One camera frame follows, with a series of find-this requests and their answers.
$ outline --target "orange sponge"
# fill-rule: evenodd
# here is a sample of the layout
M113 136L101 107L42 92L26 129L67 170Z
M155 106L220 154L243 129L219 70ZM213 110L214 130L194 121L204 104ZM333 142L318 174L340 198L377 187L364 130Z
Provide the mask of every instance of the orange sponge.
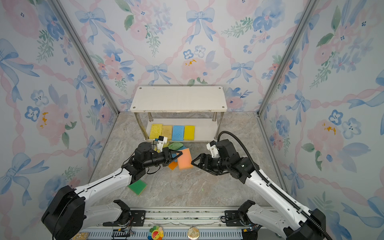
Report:
M171 162L168 167L173 171L177 167L177 162Z
M177 158L177 163L179 165L179 169L189 169L193 168L193 165L191 164L192 162L192 157L191 157L191 152L189 151L189 148L181 150L183 154Z

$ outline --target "green sponge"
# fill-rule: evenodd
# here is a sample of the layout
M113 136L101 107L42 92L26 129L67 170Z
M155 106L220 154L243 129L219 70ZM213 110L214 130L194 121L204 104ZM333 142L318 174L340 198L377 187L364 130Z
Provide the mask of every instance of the green sponge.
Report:
M138 181L132 183L131 185L129 185L128 187L134 193L136 193L137 196L139 196L144 191L144 189L147 187L147 184L145 182L143 182L142 180L138 180Z
M170 149L170 150L177 150L177 149L179 149L179 148L181 148L182 146L184 146L182 143L180 143L180 142L173 142L173 143L171 143L169 146L168 146L168 148Z

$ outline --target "sponge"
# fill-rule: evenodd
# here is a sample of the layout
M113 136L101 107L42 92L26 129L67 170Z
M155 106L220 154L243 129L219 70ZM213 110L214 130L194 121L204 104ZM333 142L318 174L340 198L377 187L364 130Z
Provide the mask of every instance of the sponge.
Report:
M161 136L167 137L168 141L172 140L172 125L163 125Z
M172 141L184 140L184 126L173 126Z
M193 168L193 165L191 164L192 157L189 148L183 149L181 151L183 152L183 154L177 158L177 164L179 165L179 169L183 170Z
M171 162L168 167L173 171L177 167L177 162Z
M156 124L156 123L152 124L151 133L149 134L149 139L159 138L159 136L161 135L162 127L163 127L162 124Z
M170 145L169 145L169 149L170 150L177 150L177 149L179 149L179 148L181 148L182 146L184 146L182 143L180 143L180 142L173 142L173 143L171 143Z
M193 141L195 139L195 126L185 126L184 141Z
M138 180L131 185L128 186L134 193L136 193L138 196L144 191L144 189L147 187L147 184L143 182L142 180Z
M181 150L183 150L183 149L187 149L187 148L184 147L184 146L182 146L181 148L177 149L177 151L181 151ZM177 154L176 154L176 153L172 153L171 156L172 156L172 158L174 158L174 157L177 156Z

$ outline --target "marble floor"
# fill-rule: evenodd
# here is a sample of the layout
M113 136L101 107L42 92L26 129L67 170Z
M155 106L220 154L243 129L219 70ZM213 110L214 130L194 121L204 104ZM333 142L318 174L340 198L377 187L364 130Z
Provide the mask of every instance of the marble floor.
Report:
M144 126L147 126L148 115L140 114ZM212 113L153 113L153 118L211 118ZM278 176L272 164L267 146L262 137L256 118L251 112L226 112L220 130L235 134L250 152L253 160L264 172L279 185ZM231 136L223 134L221 139L228 138L234 144L240 156L246 156L240 145ZM91 181L104 177L119 167L134 152L143 135L133 113L120 113L111 135L102 152L101 158ZM192 159L200 153L209 153L207 143L186 142L190 148ZM230 174L211 175L201 169L192 168L171 171L162 167L157 173L141 178L148 186L140 196L128 187L121 188L99 200L95 205L107 204L121 199L130 207L159 206L240 206L250 199L259 205L269 205L260 195L234 179Z

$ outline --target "shelf top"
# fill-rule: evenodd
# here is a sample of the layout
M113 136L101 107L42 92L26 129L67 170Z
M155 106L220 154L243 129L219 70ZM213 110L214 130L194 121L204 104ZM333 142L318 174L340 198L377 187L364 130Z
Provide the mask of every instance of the shelf top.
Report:
M221 86L142 86L131 105L133 113L225 112Z

